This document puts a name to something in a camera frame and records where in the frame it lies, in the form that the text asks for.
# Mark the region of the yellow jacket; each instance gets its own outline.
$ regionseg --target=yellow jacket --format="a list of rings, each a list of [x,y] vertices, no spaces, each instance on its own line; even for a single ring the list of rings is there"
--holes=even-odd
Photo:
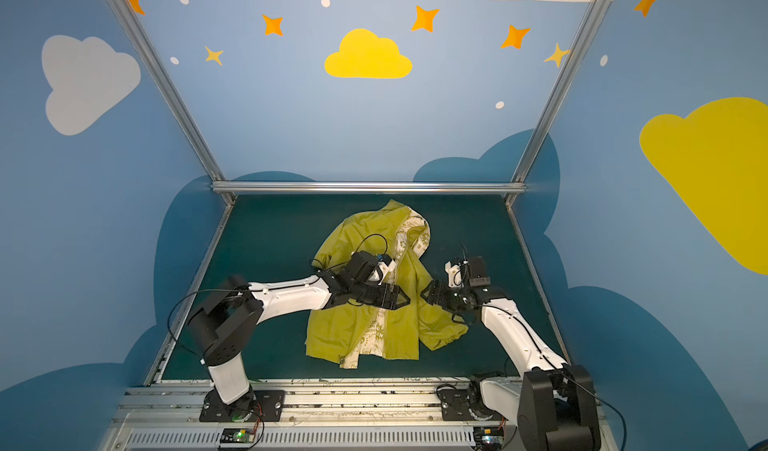
[[[373,234],[383,235],[386,243]],[[419,296],[432,280],[418,260],[428,245],[426,220],[394,200],[380,210],[354,214],[336,227],[313,263],[328,269],[346,263],[358,248],[371,254],[386,250],[398,263],[388,279],[403,289],[411,303],[397,311],[349,303],[312,311],[306,333],[307,356],[341,363],[343,367],[356,367],[357,353],[380,354],[388,360],[417,360],[418,340],[436,350],[466,333],[464,324],[452,322],[450,313]]]

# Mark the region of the aluminum frame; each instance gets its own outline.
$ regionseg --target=aluminum frame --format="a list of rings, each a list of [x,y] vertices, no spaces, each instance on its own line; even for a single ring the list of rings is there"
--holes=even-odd
[[[531,138],[528,140],[528,144],[525,146],[525,150],[518,162],[518,166],[514,170],[512,182],[523,183],[525,178],[528,177],[528,172],[531,170],[538,152],[542,149],[544,139],[547,137],[554,118],[560,110],[568,90],[571,88],[571,83],[576,77],[594,36],[598,33],[598,28],[609,5],[610,0],[591,0],[584,18],[581,20],[581,24],[576,31],[573,43],[571,44],[571,52],[558,73],[558,78],[554,82],[549,98],[547,98],[542,115],[539,117],[533,134],[531,134]],[[515,197],[515,194],[509,194],[506,196],[506,201],[511,204]]]
[[[279,422],[267,423],[265,438],[259,449],[368,449],[377,447],[400,449],[467,449],[474,426],[498,426],[499,421],[443,421],[437,386],[467,385],[466,378],[337,379],[268,379],[252,382],[255,389],[286,391],[283,414]],[[218,433],[235,423],[200,423],[198,416],[210,382],[197,384],[153,385],[126,389],[118,411],[112,418],[99,451],[116,449],[218,449]],[[598,405],[598,423],[602,435],[602,451],[617,451],[603,409]],[[397,433],[399,437],[378,439],[353,437],[331,443],[333,433]],[[437,433],[466,433],[466,437],[447,437]],[[418,433],[430,433],[426,437]],[[506,428],[507,437],[515,437],[514,426]],[[524,451],[520,439],[509,443],[510,451]]]
[[[234,194],[519,194],[525,184],[229,180],[214,181],[211,188]]]
[[[227,221],[230,219],[233,208],[233,204],[228,204],[226,208],[224,208],[224,213],[221,215],[221,219],[219,219],[219,224],[216,226],[214,236],[211,238],[210,244],[208,244],[208,248],[203,255],[203,260],[197,267],[197,273],[195,273],[192,283],[190,284],[190,288],[187,291],[187,296],[197,291],[200,288],[200,284],[203,283],[203,278],[205,277],[205,273],[208,271],[210,260],[214,257],[216,246],[219,244],[221,235],[224,233],[224,228],[226,227]],[[187,299],[182,304],[181,308],[176,313],[176,317],[174,318],[173,323],[170,326],[170,329],[173,331],[174,337],[176,339],[178,339],[178,336],[181,334],[181,328],[183,327],[184,322],[187,320],[187,314],[189,313],[190,309],[192,309],[193,301],[194,299]],[[152,367],[149,369],[149,374],[144,379],[145,386],[149,386],[150,384],[156,383],[158,380],[162,379],[163,373],[165,372],[165,367],[168,365],[168,360],[170,359],[170,354],[174,351],[175,347],[176,341],[172,340],[170,335],[166,333],[165,339],[163,339],[163,344],[160,346],[160,350],[158,351],[158,355],[154,358]]]
[[[152,45],[149,34],[128,4],[128,0],[107,0],[107,3],[128,35],[130,42],[136,48],[136,53],[139,54],[141,61],[147,66],[152,79],[158,86],[166,103],[168,103],[168,107],[174,113],[181,130],[187,136],[190,144],[192,144],[192,148],[197,153],[197,157],[200,158],[200,162],[203,163],[210,178],[213,181],[226,180],[224,172],[216,163],[216,159],[210,148],[208,148],[203,134],[197,128],[190,110],[187,108],[184,100],[181,99],[181,95],[176,89],[174,82],[170,79],[168,70],[163,65],[158,50]],[[234,196],[232,194],[222,194],[222,197],[227,204],[234,203]]]
[[[558,339],[558,344],[560,345],[560,349],[563,352],[563,358],[565,358],[565,360],[570,363],[571,357],[568,355],[568,350],[565,349],[565,341],[563,341],[558,323],[554,320],[552,308],[549,306],[549,301],[547,301],[547,295],[544,294],[544,287],[542,286],[542,282],[538,279],[538,273],[536,273],[536,267],[533,264],[531,253],[528,251],[528,245],[525,244],[525,238],[523,237],[522,230],[520,229],[520,224],[518,224],[518,218],[515,217],[514,211],[512,210],[512,206],[510,204],[507,204],[507,213],[509,214],[509,219],[512,221],[514,234],[518,237],[518,241],[520,241],[520,247],[523,249],[523,255],[525,256],[525,263],[528,264],[528,270],[531,272],[531,276],[533,277],[533,282],[536,286],[536,290],[538,291],[538,295],[542,297],[542,301],[544,302],[544,308],[547,310],[547,315],[549,316],[549,323],[552,324],[554,335]]]

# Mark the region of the yellow star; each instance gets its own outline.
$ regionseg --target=yellow star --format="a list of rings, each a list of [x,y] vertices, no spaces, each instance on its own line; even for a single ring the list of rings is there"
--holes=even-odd
[[[141,14],[143,16],[146,15],[146,14],[144,14],[144,10],[139,5],[139,0],[128,0],[128,2],[130,3],[130,6],[134,9],[134,11],[136,11],[137,13],[139,13],[139,14]]]
[[[411,31],[426,29],[427,31],[432,32],[432,20],[435,19],[435,16],[439,11],[439,9],[425,11],[419,6],[416,6],[416,22],[413,23],[413,29],[411,29]]]
[[[208,51],[208,57],[206,58],[206,61],[215,61],[219,63],[219,66],[223,66],[223,64],[221,64],[221,61],[219,61],[219,56],[221,56],[221,53],[224,51],[213,52],[210,49],[208,49],[208,46],[205,47],[205,50]]]
[[[568,49],[566,51],[561,51],[560,50],[560,43],[556,43],[554,45],[554,54],[552,54],[552,56],[546,58],[544,60],[544,62],[554,61],[554,63],[557,64],[558,67],[560,67],[560,62],[562,61],[563,56],[565,56],[566,54],[568,54],[570,52],[571,52],[570,49]]]
[[[509,26],[509,35],[507,36],[507,40],[504,41],[504,44],[502,44],[502,49],[508,48],[509,46],[514,46],[517,49],[520,49],[520,46],[523,45],[523,38],[530,30],[531,28],[517,29],[515,26]]]
[[[265,36],[267,34],[283,35],[283,32],[280,30],[280,24],[283,22],[283,18],[270,19],[264,14],[262,14],[262,17],[264,18],[264,22],[266,22],[266,31],[264,31]]]
[[[656,0],[642,0],[634,10],[642,11],[643,17],[646,17],[648,16],[648,11],[650,10],[650,6],[654,5],[655,2]]]

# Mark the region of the orange star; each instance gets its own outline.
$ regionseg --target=orange star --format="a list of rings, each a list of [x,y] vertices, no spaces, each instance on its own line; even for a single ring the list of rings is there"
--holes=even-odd
[[[270,19],[264,14],[262,14],[262,17],[264,17],[264,22],[266,22],[266,31],[264,31],[264,35],[267,35],[267,34],[277,34],[278,36],[283,35],[283,32],[280,30],[280,24],[283,22],[283,18]]]
[[[411,31],[415,31],[417,29],[426,29],[427,31],[432,32],[432,21],[435,19],[435,16],[439,11],[439,9],[425,11],[419,6],[416,6],[416,22],[413,24]]]
[[[514,46],[517,49],[520,49],[520,46],[523,45],[523,38],[530,30],[531,28],[517,29],[515,26],[509,26],[509,36],[507,36],[507,40],[502,44],[502,49],[508,48],[509,46]]]
[[[141,14],[143,16],[146,15],[146,14],[144,14],[144,10],[139,5],[139,0],[128,0],[128,2],[130,3],[130,6],[134,9],[134,11],[136,11],[137,13],[139,13],[139,14]]]
[[[642,11],[643,17],[646,17],[648,16],[648,11],[650,10],[650,6],[654,5],[655,2],[656,0],[642,0],[634,10]]]

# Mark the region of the black cable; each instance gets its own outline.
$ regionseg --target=black cable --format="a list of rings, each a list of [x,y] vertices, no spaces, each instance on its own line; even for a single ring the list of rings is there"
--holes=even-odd
[[[195,356],[199,357],[200,359],[203,358],[202,354],[198,353],[197,351],[193,351],[193,350],[189,349],[188,347],[186,347],[182,343],[179,343],[179,340],[177,339],[177,337],[174,336],[174,332],[170,329],[170,317],[173,316],[174,311],[176,311],[176,308],[179,306],[179,304],[185,302],[188,297],[196,296],[197,294],[207,293],[207,292],[211,292],[211,291],[220,291],[220,292],[223,292],[223,293],[235,293],[236,292],[235,290],[215,290],[215,289],[193,291],[193,292],[187,294],[186,296],[182,297],[181,299],[179,299],[176,302],[176,304],[174,304],[174,307],[170,308],[170,312],[168,313],[168,318],[166,318],[166,320],[165,320],[165,325],[168,328],[168,334],[170,335],[170,339],[174,340],[174,342],[176,343],[176,345],[178,347],[180,347],[183,350],[187,350],[188,352],[194,354]]]
[[[491,307],[491,308],[493,308],[493,309],[495,309],[495,310],[499,310],[499,311],[502,311],[502,312],[504,312],[504,313],[507,313],[507,314],[508,314],[509,316],[511,316],[511,317],[512,317],[512,318],[513,318],[515,321],[517,321],[518,323],[520,323],[520,326],[523,326],[523,329],[525,330],[525,332],[526,332],[526,333],[528,333],[528,337],[529,337],[529,338],[531,338],[531,341],[533,342],[533,345],[534,345],[534,346],[536,346],[536,350],[539,352],[539,354],[541,354],[541,353],[542,353],[542,348],[538,347],[538,344],[536,343],[536,340],[535,340],[535,339],[533,339],[533,334],[531,334],[531,331],[529,331],[529,330],[528,330],[528,327],[527,327],[527,326],[525,326],[525,325],[523,324],[523,322],[522,322],[522,321],[520,321],[520,320],[518,319],[518,317],[516,317],[514,314],[512,314],[512,313],[510,313],[509,311],[507,311],[507,310],[505,310],[505,309],[502,309],[502,308],[500,308],[500,307],[491,306],[490,304],[481,304],[479,307]]]
[[[525,325],[523,324],[523,322],[522,322],[522,321],[520,321],[520,320],[519,320],[519,319],[518,319],[518,318],[517,318],[517,317],[516,317],[514,314],[510,313],[509,311],[507,311],[507,310],[505,310],[505,309],[502,309],[502,308],[500,308],[500,307],[496,307],[496,306],[491,306],[491,305],[489,305],[489,304],[483,304],[483,305],[481,305],[480,307],[492,307],[492,308],[493,308],[493,309],[495,309],[495,310],[503,311],[503,312],[507,313],[509,316],[513,317],[515,321],[517,321],[518,323],[520,323],[520,325],[521,325],[521,326],[523,326],[523,329],[525,330],[525,332],[526,332],[526,333],[528,333],[528,337],[530,337],[530,338],[531,338],[531,341],[533,341],[533,345],[534,345],[534,346],[536,346],[536,350],[537,350],[537,351],[539,351],[539,353],[540,353],[540,354],[542,354],[542,357],[544,358],[544,360],[545,360],[545,361],[547,361],[547,363],[548,363],[550,366],[552,366],[552,368],[553,368],[553,369],[556,367],[556,366],[555,366],[554,364],[552,364],[552,362],[551,362],[550,360],[548,360],[548,359],[547,359],[547,357],[546,357],[546,356],[545,356],[545,355],[542,353],[542,349],[538,347],[538,344],[536,344],[536,341],[533,339],[533,335],[531,334],[531,331],[529,331],[529,330],[528,330],[528,327],[527,327],[527,326],[525,326]],[[504,361],[504,371],[506,372],[506,361]],[[619,451],[624,451],[624,447],[625,447],[625,446],[627,446],[627,421],[624,419],[624,415],[622,415],[622,414],[621,414],[621,412],[620,412],[618,409],[616,409],[615,407],[613,407],[613,405],[611,405],[611,404],[610,404],[608,401],[606,401],[606,400],[604,400],[604,399],[602,399],[602,398],[598,398],[598,397],[597,397],[597,396],[595,396],[595,395],[594,395],[594,394],[593,394],[593,393],[592,393],[592,392],[591,392],[589,389],[587,389],[587,388],[585,388],[585,387],[581,386],[581,384],[580,384],[580,383],[577,383],[577,382],[576,382],[576,381],[574,381],[573,379],[569,379],[569,380],[570,380],[570,381],[571,381],[573,384],[575,384],[576,386],[578,386],[578,387],[582,388],[582,389],[583,389],[583,390],[584,390],[584,391],[585,391],[587,394],[589,394],[590,396],[592,396],[592,398],[595,398],[595,399],[597,399],[598,401],[600,401],[600,402],[601,402],[602,404],[604,404],[605,406],[607,406],[607,407],[611,408],[613,411],[616,411],[616,414],[618,414],[618,415],[619,415],[619,417],[621,418],[621,427],[624,429],[624,438],[621,440],[621,448],[620,448],[620,450],[619,450]]]
[[[311,283],[309,283],[309,284],[314,284],[314,283],[316,283],[316,282],[317,282],[317,281],[319,281],[319,280],[320,280],[320,276],[317,276],[317,277],[315,278],[315,280],[314,280],[314,281],[312,281],[312,282],[311,282]],[[289,287],[293,287],[293,286],[272,287],[272,288],[270,288],[270,291],[275,291],[275,290],[286,289],[286,288],[289,288]],[[181,303],[183,303],[184,301],[186,301],[186,300],[187,300],[187,298],[189,298],[190,296],[196,296],[197,294],[200,294],[200,293],[208,293],[208,292],[220,292],[220,293],[244,293],[244,292],[247,292],[247,290],[245,290],[245,291],[236,291],[236,290],[207,289],[207,290],[198,290],[198,291],[193,291],[193,292],[191,292],[191,293],[187,294],[187,296],[184,296],[184,297],[182,297],[181,299],[179,299],[179,300],[176,302],[176,304],[174,304],[174,306],[173,306],[172,308],[170,308],[170,312],[168,313],[168,317],[167,317],[167,318],[166,318],[166,320],[165,320],[165,326],[166,326],[166,328],[168,329],[168,334],[170,335],[170,339],[172,339],[172,340],[173,340],[173,341],[174,341],[174,342],[177,344],[177,346],[178,346],[178,347],[180,347],[180,348],[181,348],[181,349],[183,349],[183,350],[187,350],[188,352],[190,352],[190,353],[194,354],[195,356],[199,357],[200,359],[204,359],[204,357],[203,357],[203,355],[202,355],[202,354],[200,354],[200,353],[198,353],[197,351],[191,350],[190,348],[186,347],[184,344],[182,344],[182,343],[180,343],[180,342],[179,342],[179,340],[178,340],[178,338],[177,338],[176,336],[174,336],[174,331],[172,331],[172,330],[170,329],[170,317],[171,317],[171,316],[173,316],[173,314],[174,314],[174,311],[176,311],[176,308],[177,308],[177,307],[178,307],[178,306],[179,306]]]
[[[509,376],[509,373],[507,373],[507,363],[511,363],[512,358],[507,356],[507,359],[504,360],[504,376]]]
[[[382,254],[386,254],[386,252],[389,250],[389,241],[387,241],[386,238],[380,235],[379,233],[373,233],[372,235],[368,235],[365,238],[363,238],[363,240],[360,241],[360,244],[357,245],[357,249],[355,249],[355,252],[360,251],[360,246],[362,246],[362,244],[365,243],[369,237],[373,237],[373,236],[379,236],[384,240],[384,252]]]
[[[238,408],[238,407],[236,407],[235,409],[237,409],[239,411],[246,411],[246,409],[242,409],[242,408]],[[247,412],[253,414],[253,413],[256,413],[256,410],[253,409],[253,410],[247,411]],[[261,436],[259,436],[258,439],[255,439],[254,440],[254,444],[252,444],[252,445],[248,446],[247,448],[245,448],[244,451],[250,451],[250,449],[252,449],[255,445],[259,444],[261,442],[262,438],[264,437],[264,432],[266,431],[266,427],[264,426],[264,420],[262,419],[263,417],[264,417],[264,415],[262,413],[259,413],[258,418],[256,419],[256,428],[257,429],[258,429],[259,423],[261,423]],[[223,451],[223,449],[220,446],[216,446],[216,451]]]
[[[334,264],[333,266],[331,266],[328,269],[326,269],[326,271],[331,271],[331,269],[333,269],[334,267],[343,266],[344,264],[348,264],[348,263],[349,263],[349,261],[346,261],[344,263]]]
[[[509,441],[507,441],[507,443],[504,446],[502,446],[502,449],[509,446],[509,444],[514,440],[514,437],[516,437],[517,435],[518,435],[518,427],[514,427],[514,433],[512,433],[512,437],[509,438]]]
[[[584,391],[585,391],[585,392],[586,392],[588,395],[590,395],[592,398],[595,398],[596,400],[600,401],[600,402],[601,402],[602,404],[604,404],[605,406],[607,406],[607,407],[611,408],[613,411],[616,411],[616,414],[617,414],[617,415],[619,415],[619,417],[621,418],[621,428],[622,428],[622,429],[623,429],[623,431],[624,431],[624,437],[623,437],[623,438],[622,438],[622,440],[621,440],[621,448],[620,448],[620,450],[619,450],[619,451],[624,451],[624,447],[625,447],[625,446],[627,446],[627,421],[624,419],[624,415],[623,415],[623,414],[621,414],[621,411],[619,411],[618,409],[616,409],[616,408],[615,408],[615,407],[614,407],[612,404],[610,404],[610,403],[609,403],[608,401],[606,401],[605,399],[602,399],[602,398],[599,398],[599,397],[597,397],[597,396],[596,396],[594,393],[592,393],[592,392],[591,392],[589,389],[587,389],[587,388],[585,388],[585,387],[581,386],[581,384],[580,384],[580,383],[577,383],[577,382],[576,382],[576,381],[574,381],[573,379],[569,379],[569,381],[571,381],[571,382],[572,382],[573,384],[575,384],[576,386],[578,386],[578,387],[582,388],[582,389],[583,389],[583,390],[584,390]]]
[[[538,346],[538,344],[536,343],[536,340],[533,339],[533,335],[531,334],[531,331],[528,330],[528,327],[525,326],[525,324],[523,324],[523,322],[520,321],[517,316],[515,316],[514,314],[510,313],[509,311],[507,311],[505,309],[502,309],[502,308],[496,307],[496,306],[491,306],[490,304],[482,304],[480,307],[492,307],[495,310],[503,311],[503,312],[507,313],[510,317],[512,317],[512,319],[514,319],[515,321],[520,323],[520,326],[523,326],[523,329],[528,334],[528,337],[531,338],[531,341],[533,342],[533,345],[536,347],[536,350],[538,351],[538,353],[542,355],[542,358],[544,358],[544,361],[546,361],[547,364],[549,364],[552,367],[552,369],[557,369],[557,367],[554,364],[552,364],[552,361],[550,361],[546,357],[546,355],[544,354],[544,351],[542,351],[542,348],[540,348]]]

